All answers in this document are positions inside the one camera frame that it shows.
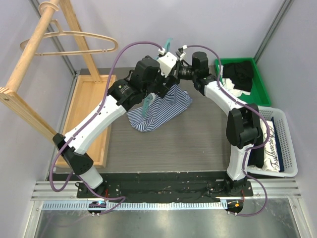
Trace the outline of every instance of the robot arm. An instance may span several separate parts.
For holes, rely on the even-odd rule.
[[[185,53],[176,54],[178,57],[166,53],[158,60],[151,57],[140,60],[129,79],[120,79],[109,88],[106,102],[99,113],[97,110],[100,105],[97,105],[77,127],[65,136],[61,134],[54,136],[54,143],[58,149],[61,149],[78,128],[97,114],[94,120],[80,131],[62,152],[63,158],[74,173],[92,189],[100,186],[103,179],[94,167],[93,160],[86,153],[91,143],[113,121],[135,104],[140,103],[147,95],[155,93],[163,98],[174,84],[179,83],[180,79],[192,80],[195,88],[202,95],[213,100],[228,116],[226,135],[231,144],[231,156],[227,169],[230,177],[227,190],[239,188],[246,183],[242,171],[243,156],[247,148],[253,147],[259,137],[259,118],[228,99],[220,91],[215,77],[209,74],[208,58],[205,53],[194,53],[192,65],[188,66],[184,66],[182,61]]]

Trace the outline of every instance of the wooden tray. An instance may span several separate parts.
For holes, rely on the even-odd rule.
[[[95,83],[90,75],[80,75],[78,77],[63,134],[77,126],[102,100],[108,75],[100,75],[100,77],[102,80],[101,83]],[[111,77],[110,86],[114,81],[115,75]],[[97,168],[104,168],[106,166],[110,129],[111,126],[108,126],[87,151],[87,154],[94,160],[94,165]],[[62,157],[59,157],[56,166],[68,167],[68,164]]]

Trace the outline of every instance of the wooden pole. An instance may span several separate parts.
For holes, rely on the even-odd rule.
[[[27,105],[16,92],[8,88],[0,88],[0,101],[53,143],[52,139],[56,135],[56,131]]]
[[[58,5],[60,0],[51,0],[51,3]],[[26,45],[18,63],[16,64],[9,81],[6,84],[6,88],[11,89],[14,92],[17,92],[19,89],[23,77],[26,74],[26,71],[31,63],[31,60],[36,52],[39,44],[42,40],[44,33],[46,32],[49,23],[52,20],[55,9],[52,7],[46,7],[42,17],[39,20],[28,44]]]
[[[82,31],[80,24],[78,22],[78,19],[76,17],[76,13],[74,11],[74,8],[70,2],[70,0],[61,0],[60,1],[60,8],[62,9],[65,18],[67,20],[67,23],[70,27],[70,30],[72,31]],[[87,41],[85,37],[82,36],[75,36],[75,40],[77,42],[77,45],[79,47],[79,50],[81,51],[88,51],[89,47],[87,44]],[[95,61],[90,54],[84,54],[83,55],[85,63],[89,69],[89,72],[91,74],[91,77],[93,78],[95,83],[102,83],[102,80],[100,78],[99,71],[96,67]]]

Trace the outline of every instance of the wooden hanger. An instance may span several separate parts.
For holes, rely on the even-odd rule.
[[[44,12],[45,7],[50,6],[54,8],[55,10],[59,10],[58,6],[55,4],[51,4],[50,2],[43,2],[39,6],[39,12],[42,15]],[[84,37],[93,37],[97,39],[102,39],[106,41],[111,41],[114,43],[114,47],[112,49],[101,49],[101,50],[87,50],[87,51],[64,51],[64,52],[45,52],[45,53],[35,53],[36,56],[74,56],[74,55],[82,55],[82,54],[96,54],[96,53],[105,53],[105,52],[113,52],[116,49],[118,49],[118,42],[111,37],[89,33],[89,32],[82,32],[82,31],[63,31],[61,25],[59,22],[55,19],[52,20],[51,23],[55,24],[58,28],[57,32],[49,32],[45,33],[43,38],[50,38],[55,36],[84,36]],[[29,39],[26,41],[23,41],[20,44],[20,48],[22,50],[25,49],[26,44],[28,43]]]

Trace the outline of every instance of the gray tabletop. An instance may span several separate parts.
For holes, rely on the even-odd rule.
[[[127,76],[130,69],[117,68],[114,73],[120,79]],[[100,69],[101,74],[108,72],[109,69]],[[131,127],[126,115],[112,124],[106,168],[100,172],[227,169],[230,144],[225,136],[225,113],[196,91],[192,82],[182,81],[180,87],[193,98],[192,104],[155,131],[138,132]]]

